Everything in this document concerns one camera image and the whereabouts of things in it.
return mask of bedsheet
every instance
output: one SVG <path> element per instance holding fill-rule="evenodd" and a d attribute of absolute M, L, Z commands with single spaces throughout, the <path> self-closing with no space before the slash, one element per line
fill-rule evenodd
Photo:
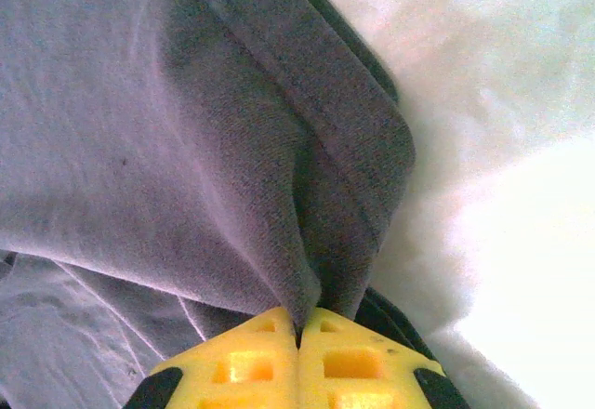
<path fill-rule="evenodd" d="M 331 0 L 395 79 L 417 166 L 373 285 L 474 408 L 588 401 L 595 0 Z"/>

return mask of white sheet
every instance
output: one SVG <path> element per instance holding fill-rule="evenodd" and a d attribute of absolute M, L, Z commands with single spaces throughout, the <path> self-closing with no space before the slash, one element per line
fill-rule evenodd
<path fill-rule="evenodd" d="M 332 1 L 418 151 L 374 284 L 473 408 L 588 407 L 595 0 Z"/>

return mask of white fabric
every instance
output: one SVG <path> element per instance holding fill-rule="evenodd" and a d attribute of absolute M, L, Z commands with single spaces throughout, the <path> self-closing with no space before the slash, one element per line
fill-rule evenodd
<path fill-rule="evenodd" d="M 374 285 L 474 409 L 587 407 L 595 0 L 332 0 L 418 153 Z"/>

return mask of gray fabric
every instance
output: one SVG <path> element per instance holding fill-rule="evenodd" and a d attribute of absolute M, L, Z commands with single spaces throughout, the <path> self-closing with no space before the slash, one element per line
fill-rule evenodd
<path fill-rule="evenodd" d="M 306 0 L 0 0 L 0 61 L 0 249 L 53 262 L 143 354 L 278 305 L 355 315 L 413 143 Z M 10 271 L 0 325 L 25 305 Z M 14 395 L 33 364 L 9 367 Z"/>

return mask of yellow object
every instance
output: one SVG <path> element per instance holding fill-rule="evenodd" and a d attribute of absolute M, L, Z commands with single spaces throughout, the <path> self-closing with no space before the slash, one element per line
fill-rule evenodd
<path fill-rule="evenodd" d="M 435 361 L 316 309 L 296 347 L 286 310 L 269 310 L 168 361 L 183 372 L 167 409 L 431 409 L 414 371 Z"/>

